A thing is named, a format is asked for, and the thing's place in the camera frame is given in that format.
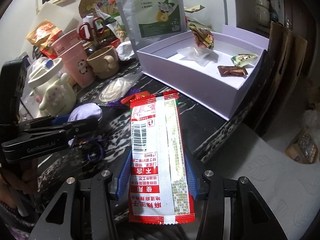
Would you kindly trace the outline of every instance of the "orange package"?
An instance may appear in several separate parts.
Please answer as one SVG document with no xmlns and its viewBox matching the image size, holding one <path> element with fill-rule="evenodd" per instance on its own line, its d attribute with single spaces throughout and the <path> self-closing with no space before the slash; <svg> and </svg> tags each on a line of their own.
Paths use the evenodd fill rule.
<svg viewBox="0 0 320 240">
<path fill-rule="evenodd" d="M 26 39 L 39 50 L 45 54 L 48 58 L 56 59 L 58 55 L 51 47 L 57 39 L 63 36 L 62 30 L 57 28 L 49 20 L 41 22 L 33 31 L 31 31 Z"/>
</svg>

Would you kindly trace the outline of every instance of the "pink cup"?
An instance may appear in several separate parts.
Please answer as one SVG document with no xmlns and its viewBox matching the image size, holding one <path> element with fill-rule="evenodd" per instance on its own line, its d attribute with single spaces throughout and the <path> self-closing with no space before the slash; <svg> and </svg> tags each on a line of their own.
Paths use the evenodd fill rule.
<svg viewBox="0 0 320 240">
<path fill-rule="evenodd" d="M 88 56 L 81 42 L 68 49 L 59 57 L 62 58 L 66 70 L 80 87 L 85 88 L 95 80 L 96 77 L 87 63 Z"/>
<path fill-rule="evenodd" d="M 80 42 L 80 37 L 78 35 L 77 29 L 68 32 L 61 38 L 57 39 L 51 46 L 58 56 L 62 55 L 71 47 L 75 46 Z"/>
</svg>

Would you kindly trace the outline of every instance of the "metal screw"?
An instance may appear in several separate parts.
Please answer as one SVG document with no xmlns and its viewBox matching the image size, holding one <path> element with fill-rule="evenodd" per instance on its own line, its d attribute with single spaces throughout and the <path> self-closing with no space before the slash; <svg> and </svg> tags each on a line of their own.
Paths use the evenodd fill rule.
<svg viewBox="0 0 320 240">
<path fill-rule="evenodd" d="M 104 171 L 101 172 L 101 175 L 102 175 L 103 177 L 109 176 L 109 175 L 110 175 L 110 171 L 104 170 Z"/>
<path fill-rule="evenodd" d="M 204 174 L 207 176 L 207 177 L 211 177 L 213 175 L 213 171 L 210 171 L 210 170 L 206 170 L 204 172 Z"/>
<path fill-rule="evenodd" d="M 73 178 L 73 177 L 67 179 L 67 183 L 68 183 L 68 184 L 72 184 L 72 183 L 74 183 L 75 181 L 76 181 L 76 179 Z"/>
<path fill-rule="evenodd" d="M 247 184 L 249 182 L 248 178 L 247 177 L 240 177 L 240 182 L 242 184 Z"/>
</svg>

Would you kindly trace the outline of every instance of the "green candy wrapper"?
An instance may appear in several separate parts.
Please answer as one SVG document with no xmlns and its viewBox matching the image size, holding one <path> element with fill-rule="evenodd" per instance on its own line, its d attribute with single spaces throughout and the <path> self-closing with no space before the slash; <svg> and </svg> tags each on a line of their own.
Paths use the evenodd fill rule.
<svg viewBox="0 0 320 240">
<path fill-rule="evenodd" d="M 257 54 L 238 54 L 238 56 L 232 57 L 231 61 L 235 66 L 243 67 L 254 62 L 257 58 Z"/>
</svg>

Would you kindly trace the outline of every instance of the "white box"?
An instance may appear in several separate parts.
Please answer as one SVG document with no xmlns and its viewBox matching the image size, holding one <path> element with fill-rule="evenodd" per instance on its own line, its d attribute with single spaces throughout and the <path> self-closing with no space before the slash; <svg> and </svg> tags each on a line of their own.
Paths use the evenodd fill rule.
<svg viewBox="0 0 320 240">
<path fill-rule="evenodd" d="M 177 54 L 195 44 L 192 32 L 156 42 L 138 50 L 138 57 L 146 75 L 178 90 L 196 102 L 229 120 L 248 92 L 260 68 L 263 49 L 220 33 L 214 35 L 215 61 L 205 67 L 194 61 L 181 60 Z M 221 77 L 217 66 L 233 66 L 231 57 L 255 53 L 259 58 L 246 66 L 246 77 Z"/>
</svg>

